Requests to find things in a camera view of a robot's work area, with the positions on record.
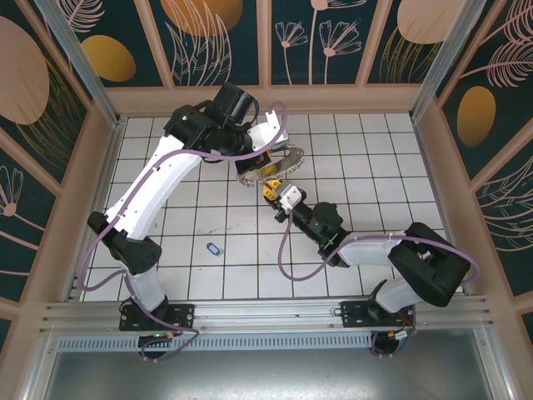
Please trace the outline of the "metal key plate with rings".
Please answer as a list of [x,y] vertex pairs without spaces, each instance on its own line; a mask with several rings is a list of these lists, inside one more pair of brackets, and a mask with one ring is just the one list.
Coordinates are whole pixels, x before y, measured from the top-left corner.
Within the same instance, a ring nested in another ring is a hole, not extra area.
[[[278,149],[269,150],[266,152],[266,163],[261,166],[254,166],[246,172],[237,173],[237,181],[247,187],[253,187],[256,184],[263,184],[266,181],[273,179],[283,179],[288,174],[295,172],[304,163],[305,152],[303,149],[288,144]],[[279,175],[257,176],[255,171],[265,166],[272,164],[284,168],[284,173]]]

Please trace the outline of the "grey metal sheet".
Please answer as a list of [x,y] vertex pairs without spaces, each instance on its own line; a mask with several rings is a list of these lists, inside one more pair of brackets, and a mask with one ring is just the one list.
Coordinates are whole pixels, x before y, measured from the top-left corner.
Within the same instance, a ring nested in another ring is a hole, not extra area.
[[494,400],[476,360],[366,349],[61,353],[45,400]]

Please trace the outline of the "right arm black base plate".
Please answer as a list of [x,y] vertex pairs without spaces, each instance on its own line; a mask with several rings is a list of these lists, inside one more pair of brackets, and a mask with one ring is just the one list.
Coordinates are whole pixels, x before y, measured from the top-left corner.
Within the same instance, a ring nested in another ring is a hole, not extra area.
[[340,303],[344,328],[392,328],[399,330],[414,325],[414,307],[388,312],[376,302],[345,301]]

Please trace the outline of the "aluminium mounting rail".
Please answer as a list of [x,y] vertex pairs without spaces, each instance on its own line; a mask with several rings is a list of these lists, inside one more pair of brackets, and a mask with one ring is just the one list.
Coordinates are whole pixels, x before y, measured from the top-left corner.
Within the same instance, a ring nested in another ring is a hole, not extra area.
[[[334,315],[341,297],[216,300],[195,302],[193,327],[205,334],[339,332]],[[53,302],[37,323],[41,334],[118,334],[119,302]],[[482,296],[455,295],[447,307],[415,305],[419,330],[491,328],[493,317]]]

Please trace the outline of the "aluminium table side rail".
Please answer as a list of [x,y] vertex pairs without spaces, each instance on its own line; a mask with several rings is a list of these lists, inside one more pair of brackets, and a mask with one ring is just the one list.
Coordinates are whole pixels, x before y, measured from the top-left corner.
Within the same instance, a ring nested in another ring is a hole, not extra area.
[[431,116],[421,117],[413,126],[447,240],[459,247],[457,211],[466,181],[450,129],[440,117]]
[[92,212],[104,210],[126,125],[126,118],[121,118],[108,130],[92,127],[90,136],[80,141],[85,153],[77,154],[72,177],[77,184],[74,193],[81,197],[68,203],[68,216],[77,222],[77,241],[65,273],[60,297],[64,303],[78,299],[84,292],[82,286],[87,283],[88,269],[98,246],[97,234],[87,220]]

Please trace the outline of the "aluminium corner post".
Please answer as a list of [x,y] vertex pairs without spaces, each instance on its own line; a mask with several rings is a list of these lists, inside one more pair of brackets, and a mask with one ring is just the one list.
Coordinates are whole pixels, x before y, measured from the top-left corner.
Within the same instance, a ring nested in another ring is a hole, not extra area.
[[44,20],[48,22],[53,34],[65,53],[72,60],[74,69],[78,72],[85,87],[92,95],[92,99],[102,112],[106,121],[115,128],[120,120],[102,81],[94,71],[89,59],[78,41],[74,31],[68,26],[59,5],[55,0],[34,0]]
[[409,115],[411,122],[417,124],[436,94],[446,74],[452,69],[458,54],[465,47],[465,43],[481,17],[486,4],[489,8],[496,0],[465,0],[457,16],[451,24],[451,29],[441,44],[436,57],[422,81]]

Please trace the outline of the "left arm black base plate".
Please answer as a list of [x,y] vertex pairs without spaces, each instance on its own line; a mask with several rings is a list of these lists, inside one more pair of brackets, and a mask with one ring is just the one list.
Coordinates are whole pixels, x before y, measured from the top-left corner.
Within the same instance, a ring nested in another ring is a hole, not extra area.
[[[135,303],[128,303],[119,308],[121,313],[118,329],[121,332],[162,332],[166,326],[149,318]],[[192,304],[162,303],[152,311],[152,315],[175,327],[192,328],[195,306]]]

